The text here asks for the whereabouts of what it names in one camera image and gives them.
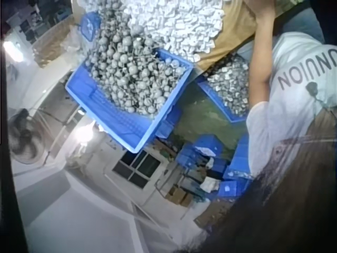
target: fluorescent light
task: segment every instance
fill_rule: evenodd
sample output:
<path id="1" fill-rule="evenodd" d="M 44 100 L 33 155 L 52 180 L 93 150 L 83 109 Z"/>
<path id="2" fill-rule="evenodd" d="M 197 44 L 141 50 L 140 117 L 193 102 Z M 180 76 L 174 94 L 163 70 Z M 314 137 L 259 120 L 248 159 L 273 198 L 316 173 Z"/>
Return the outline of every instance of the fluorescent light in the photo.
<path id="1" fill-rule="evenodd" d="M 78 129 L 76 129 L 76 139 L 82 143 L 82 144 L 86 144 L 88 142 L 90 142 L 94 136 L 94 131 L 93 131 L 93 126 L 95 124 L 95 121 L 93 121 L 91 124 L 89 125 L 85 125 L 82 126 Z"/>
<path id="2" fill-rule="evenodd" d="M 85 112 L 82 111 L 81 109 L 79 109 L 77 112 L 78 112 L 80 115 L 84 115 L 84 114 L 85 114 Z"/>
<path id="3" fill-rule="evenodd" d="M 16 62 L 23 61 L 23 53 L 11 41 L 4 42 L 4 48 L 10 57 Z"/>

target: cardboard box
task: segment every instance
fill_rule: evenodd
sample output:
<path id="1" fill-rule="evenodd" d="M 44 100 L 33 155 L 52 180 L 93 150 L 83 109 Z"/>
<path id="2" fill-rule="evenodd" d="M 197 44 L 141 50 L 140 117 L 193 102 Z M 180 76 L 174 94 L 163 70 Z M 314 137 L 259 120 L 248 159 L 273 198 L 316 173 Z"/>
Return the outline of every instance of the cardboard box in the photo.
<path id="1" fill-rule="evenodd" d="M 49 62 L 63 53 L 61 43 L 67 37 L 71 26 L 74 24 L 74 17 L 70 15 L 50 28 L 32 45 L 34 59 L 39 67 L 44 68 Z"/>
<path id="2" fill-rule="evenodd" d="M 185 195 L 185 198 L 181 201 L 180 205 L 183 206 L 183 207 L 189 207 L 192 200 L 193 200 L 193 195 L 190 194 L 190 193 L 187 193 Z"/>
<path id="3" fill-rule="evenodd" d="M 185 198 L 186 194 L 187 193 L 183 189 L 173 186 L 166 195 L 165 199 L 179 205 Z"/>

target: white plastic part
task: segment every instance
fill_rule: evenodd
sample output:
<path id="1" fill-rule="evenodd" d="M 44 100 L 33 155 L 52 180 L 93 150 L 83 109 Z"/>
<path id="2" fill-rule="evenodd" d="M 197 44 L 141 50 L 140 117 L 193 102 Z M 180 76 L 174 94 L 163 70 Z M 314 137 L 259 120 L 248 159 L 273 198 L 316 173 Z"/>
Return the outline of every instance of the white plastic part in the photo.
<path id="1" fill-rule="evenodd" d="M 222 10 L 226 0 L 122 0 L 131 24 L 144 26 L 144 32 L 165 45 L 171 53 L 192 61 L 199 61 L 196 53 L 209 53 L 215 38 L 223 28 Z"/>

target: long hair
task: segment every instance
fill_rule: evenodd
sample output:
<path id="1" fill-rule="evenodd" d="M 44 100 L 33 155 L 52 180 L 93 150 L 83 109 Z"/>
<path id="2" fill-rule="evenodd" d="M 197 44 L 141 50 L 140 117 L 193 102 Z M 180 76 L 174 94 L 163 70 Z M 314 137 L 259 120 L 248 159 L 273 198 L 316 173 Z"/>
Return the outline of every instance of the long hair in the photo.
<path id="1" fill-rule="evenodd" d="M 322 111 L 307 136 L 283 141 L 273 150 L 261 174 L 201 244 L 177 252 L 333 250 L 337 239 L 335 139 L 335 118 Z M 285 158 L 296 146 L 300 146 L 297 156 L 287 165 Z"/>

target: ceiling light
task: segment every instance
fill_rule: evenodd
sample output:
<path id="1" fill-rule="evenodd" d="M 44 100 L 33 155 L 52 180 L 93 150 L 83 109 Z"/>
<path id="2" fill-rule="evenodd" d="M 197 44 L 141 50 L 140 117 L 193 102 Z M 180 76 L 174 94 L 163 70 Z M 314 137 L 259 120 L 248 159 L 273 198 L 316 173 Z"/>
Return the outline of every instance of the ceiling light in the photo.
<path id="1" fill-rule="evenodd" d="M 85 112 L 82 111 L 81 109 L 79 109 L 77 112 L 78 112 L 80 115 L 84 115 L 84 114 L 85 114 Z"/>
<path id="2" fill-rule="evenodd" d="M 94 136 L 93 126 L 95 122 L 96 121 L 93 121 L 89 125 L 85 125 L 76 129 L 75 137 L 80 143 L 86 144 L 92 140 Z"/>

